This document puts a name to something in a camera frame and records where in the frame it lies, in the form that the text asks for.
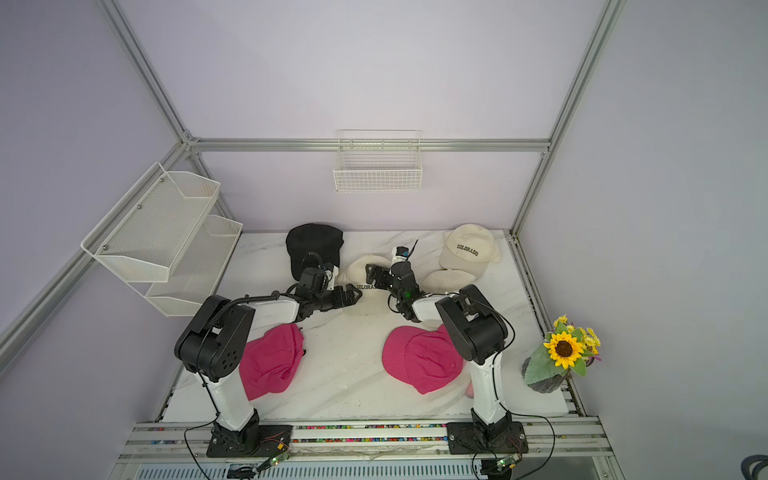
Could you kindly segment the plain black cap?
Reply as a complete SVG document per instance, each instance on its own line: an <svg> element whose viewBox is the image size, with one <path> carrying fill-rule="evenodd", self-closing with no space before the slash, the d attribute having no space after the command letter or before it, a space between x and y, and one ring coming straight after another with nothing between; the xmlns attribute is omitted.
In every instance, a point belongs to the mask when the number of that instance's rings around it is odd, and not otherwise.
<svg viewBox="0 0 768 480"><path fill-rule="evenodd" d="M331 225L308 223L292 228L286 236L292 277L300 279L310 253L317 254L321 264L332 263L339 267L343 244L343 231Z"/></svg>

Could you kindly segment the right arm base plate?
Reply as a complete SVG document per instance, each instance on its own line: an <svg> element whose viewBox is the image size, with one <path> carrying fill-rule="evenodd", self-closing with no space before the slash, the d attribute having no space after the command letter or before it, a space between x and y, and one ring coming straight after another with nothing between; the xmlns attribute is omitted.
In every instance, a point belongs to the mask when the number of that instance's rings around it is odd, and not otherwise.
<svg viewBox="0 0 768 480"><path fill-rule="evenodd" d="M529 452L521 422L500 421L490 427L477 422L450 422L446 429L448 449L452 455Z"/></svg>

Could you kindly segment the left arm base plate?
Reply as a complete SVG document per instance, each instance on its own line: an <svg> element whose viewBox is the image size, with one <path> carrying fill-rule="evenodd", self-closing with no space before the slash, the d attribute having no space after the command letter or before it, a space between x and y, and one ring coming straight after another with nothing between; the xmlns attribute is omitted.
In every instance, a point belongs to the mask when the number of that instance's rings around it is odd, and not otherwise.
<svg viewBox="0 0 768 480"><path fill-rule="evenodd" d="M215 423L208 458L275 457L286 451L291 442L291 425L246 425L241 431L232 431Z"/></svg>

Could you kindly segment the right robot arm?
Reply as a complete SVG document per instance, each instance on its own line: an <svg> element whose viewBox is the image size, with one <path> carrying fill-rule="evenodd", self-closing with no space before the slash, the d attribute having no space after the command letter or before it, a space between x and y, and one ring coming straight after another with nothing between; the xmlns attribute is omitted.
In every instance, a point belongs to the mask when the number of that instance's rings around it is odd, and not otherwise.
<svg viewBox="0 0 768 480"><path fill-rule="evenodd" d="M439 320L435 330L402 326L387 337L382 350L384 370L420 394L437 391L470 367L472 424L480 437L504 437L513 419L503 406L496 373L512 330L481 291L470 284L457 292L428 294L416 282L408 261L385 268L368 264L366 283L386 291L395 311L415 323Z"/></svg>

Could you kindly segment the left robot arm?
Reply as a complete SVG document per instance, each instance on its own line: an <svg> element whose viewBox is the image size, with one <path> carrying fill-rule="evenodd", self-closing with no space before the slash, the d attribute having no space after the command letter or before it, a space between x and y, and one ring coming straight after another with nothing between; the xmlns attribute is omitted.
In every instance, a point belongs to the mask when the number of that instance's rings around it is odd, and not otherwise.
<svg viewBox="0 0 768 480"><path fill-rule="evenodd" d="M187 371L201 377L216 412L216 430L236 435L258 429L257 412L239 374L257 309L287 306L286 314L268 322L279 326L301 322L316 311L357 304L363 292L352 284L337 285L336 273L307 268L285 292L234 300L211 295L203 302L177 340L174 355Z"/></svg>

